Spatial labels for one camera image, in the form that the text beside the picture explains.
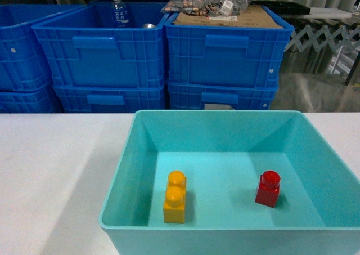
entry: floor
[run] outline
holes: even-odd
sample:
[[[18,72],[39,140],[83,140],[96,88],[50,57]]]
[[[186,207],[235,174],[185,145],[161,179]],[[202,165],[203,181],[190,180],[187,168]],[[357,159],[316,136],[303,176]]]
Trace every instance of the floor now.
[[[360,87],[347,87],[345,79],[328,74],[283,73],[272,110],[310,112],[360,111]]]

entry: blue plastic crate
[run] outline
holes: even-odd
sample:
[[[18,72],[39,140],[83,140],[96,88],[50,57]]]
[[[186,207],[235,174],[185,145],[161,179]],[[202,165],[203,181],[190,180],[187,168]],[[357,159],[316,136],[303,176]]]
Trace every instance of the blue plastic crate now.
[[[267,110],[278,88],[237,88],[169,83],[171,109],[204,109],[205,104],[226,104],[236,110]]]
[[[51,84],[32,92],[0,92],[0,113],[62,113]]]
[[[283,29],[173,25],[166,22],[169,81],[232,87],[276,87],[294,28],[263,7]]]
[[[67,113],[134,113],[165,109],[164,86],[150,89],[54,86]]]
[[[164,84],[160,3],[127,3],[131,28],[113,26],[111,3],[98,3],[33,26],[54,85],[152,88]],[[145,23],[157,25],[143,29]]]
[[[33,91],[51,71],[31,26],[81,5],[0,6],[0,91]]]
[[[281,176],[275,208],[255,202]],[[184,224],[164,223],[167,176]],[[296,111],[139,111],[99,217],[121,255],[354,255],[360,181]]]

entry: bottle label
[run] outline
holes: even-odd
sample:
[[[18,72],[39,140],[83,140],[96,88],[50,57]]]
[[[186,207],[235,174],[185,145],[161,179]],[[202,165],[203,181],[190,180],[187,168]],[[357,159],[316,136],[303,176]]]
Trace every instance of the bottle label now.
[[[125,28],[129,23],[129,15],[126,8],[114,9],[113,11],[114,27]]]

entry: white table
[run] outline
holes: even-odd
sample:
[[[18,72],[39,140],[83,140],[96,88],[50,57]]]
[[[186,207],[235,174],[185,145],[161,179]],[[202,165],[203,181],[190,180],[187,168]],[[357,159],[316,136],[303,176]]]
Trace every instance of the white table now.
[[[306,116],[360,178],[360,113]],[[0,254],[118,254],[97,219],[132,118],[0,114]]]

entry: cardboard lid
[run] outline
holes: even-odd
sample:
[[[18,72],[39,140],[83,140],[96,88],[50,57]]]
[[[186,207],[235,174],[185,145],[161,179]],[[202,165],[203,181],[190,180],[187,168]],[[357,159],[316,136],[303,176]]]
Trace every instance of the cardboard lid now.
[[[276,22],[261,6],[255,5],[249,6],[249,8],[244,13],[238,16],[198,17],[180,13],[173,24],[283,29],[282,26],[276,24]]]

